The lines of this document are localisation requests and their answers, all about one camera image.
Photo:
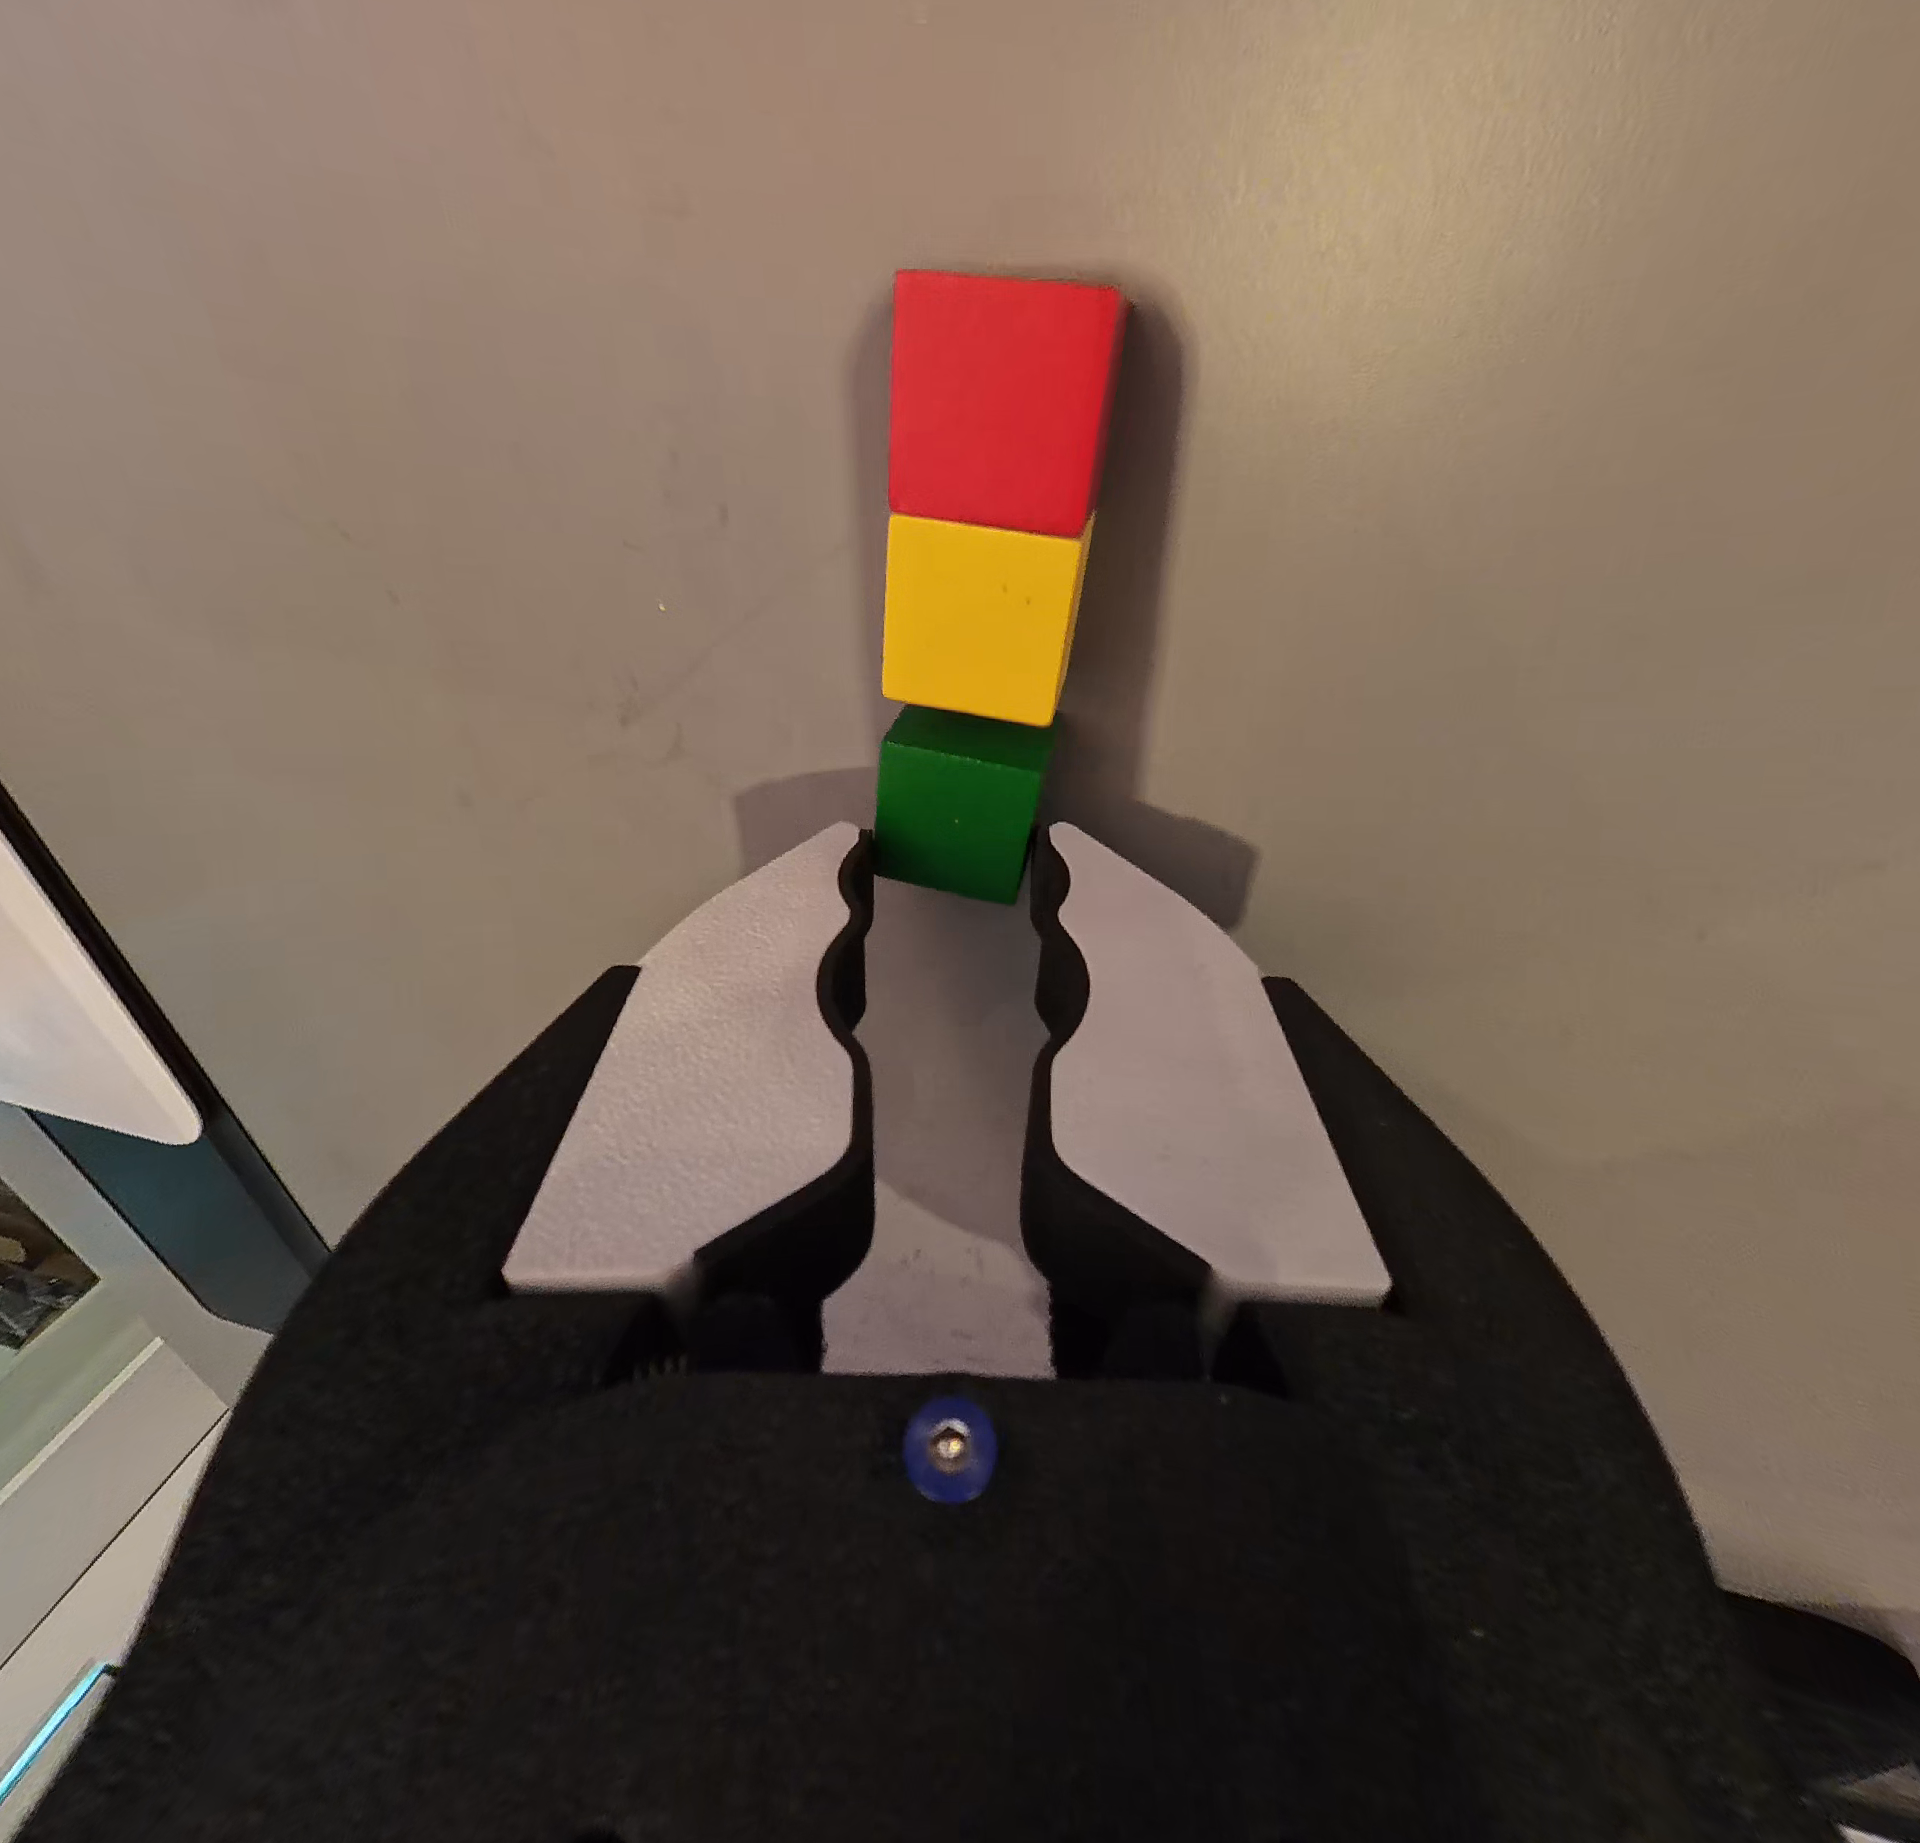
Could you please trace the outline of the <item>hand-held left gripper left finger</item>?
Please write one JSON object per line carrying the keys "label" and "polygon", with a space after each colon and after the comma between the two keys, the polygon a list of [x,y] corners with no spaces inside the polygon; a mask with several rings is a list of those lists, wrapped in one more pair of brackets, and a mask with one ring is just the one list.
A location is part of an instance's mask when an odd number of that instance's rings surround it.
{"label": "hand-held left gripper left finger", "polygon": [[519,1293],[821,1309],[877,1223],[873,839],[831,823],[639,963],[503,1263]]}

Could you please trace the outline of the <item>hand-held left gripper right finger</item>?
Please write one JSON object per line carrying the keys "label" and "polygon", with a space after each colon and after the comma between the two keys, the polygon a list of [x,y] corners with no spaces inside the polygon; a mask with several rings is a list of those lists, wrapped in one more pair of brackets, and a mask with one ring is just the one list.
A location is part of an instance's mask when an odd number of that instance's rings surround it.
{"label": "hand-held left gripper right finger", "polygon": [[1055,1289],[1372,1309],[1390,1277],[1258,965],[1071,823],[1034,853],[1023,1235]]}

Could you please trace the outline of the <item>green wooden cube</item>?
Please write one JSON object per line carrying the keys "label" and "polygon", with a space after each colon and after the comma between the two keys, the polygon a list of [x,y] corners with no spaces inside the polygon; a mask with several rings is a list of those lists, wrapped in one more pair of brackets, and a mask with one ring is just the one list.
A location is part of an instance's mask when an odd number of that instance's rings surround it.
{"label": "green wooden cube", "polygon": [[877,763],[875,869],[894,881],[1012,903],[1055,749],[1055,725],[907,703]]}

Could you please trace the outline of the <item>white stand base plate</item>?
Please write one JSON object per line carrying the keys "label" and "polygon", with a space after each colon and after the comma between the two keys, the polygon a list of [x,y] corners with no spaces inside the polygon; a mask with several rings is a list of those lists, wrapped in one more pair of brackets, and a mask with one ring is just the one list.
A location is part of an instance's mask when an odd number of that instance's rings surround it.
{"label": "white stand base plate", "polygon": [[13,841],[2,843],[2,1099],[181,1145],[204,1119]]}

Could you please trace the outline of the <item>yellow wooden cube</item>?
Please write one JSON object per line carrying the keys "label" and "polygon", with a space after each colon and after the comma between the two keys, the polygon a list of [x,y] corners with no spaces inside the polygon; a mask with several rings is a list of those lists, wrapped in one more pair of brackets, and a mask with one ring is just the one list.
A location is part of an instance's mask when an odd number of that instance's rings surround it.
{"label": "yellow wooden cube", "polygon": [[1095,525],[1042,535],[894,511],[880,691],[899,703],[1055,723]]}

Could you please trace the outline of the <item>red wooden cube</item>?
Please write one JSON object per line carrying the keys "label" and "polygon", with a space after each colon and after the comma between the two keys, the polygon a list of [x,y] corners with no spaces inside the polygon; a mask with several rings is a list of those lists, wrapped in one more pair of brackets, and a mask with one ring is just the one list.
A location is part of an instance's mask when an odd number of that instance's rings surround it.
{"label": "red wooden cube", "polygon": [[1112,286],[899,272],[888,509],[1080,535],[1101,491],[1131,310]]}

